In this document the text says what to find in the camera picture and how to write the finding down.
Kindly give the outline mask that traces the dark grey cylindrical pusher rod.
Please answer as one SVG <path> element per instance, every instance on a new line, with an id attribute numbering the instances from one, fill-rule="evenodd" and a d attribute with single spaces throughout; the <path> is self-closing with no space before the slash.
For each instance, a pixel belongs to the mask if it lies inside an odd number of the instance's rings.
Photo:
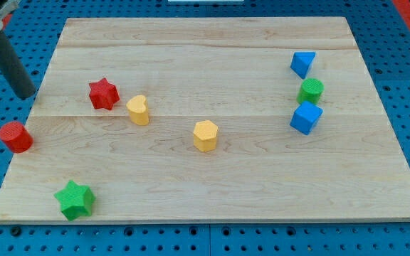
<path id="1" fill-rule="evenodd" d="M 26 99 L 35 94 L 33 81 L 3 31 L 0 31 L 0 71 L 18 98 Z"/>

